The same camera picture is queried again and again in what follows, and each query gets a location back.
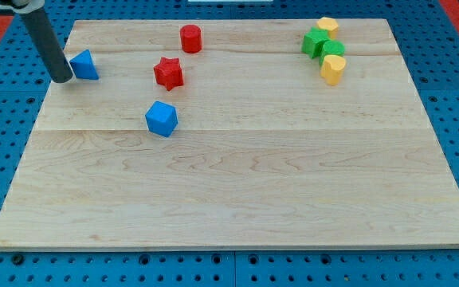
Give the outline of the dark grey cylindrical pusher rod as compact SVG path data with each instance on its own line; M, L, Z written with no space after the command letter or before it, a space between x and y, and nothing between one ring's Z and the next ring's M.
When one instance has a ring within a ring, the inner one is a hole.
M57 35L43 4L28 4L21 12L28 30L50 77L55 83L65 83L73 77Z

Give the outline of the white rod mount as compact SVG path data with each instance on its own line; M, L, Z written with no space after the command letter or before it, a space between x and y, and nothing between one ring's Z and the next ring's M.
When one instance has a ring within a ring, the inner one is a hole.
M44 7L45 0L0 0L1 9L10 9L17 14L29 14Z

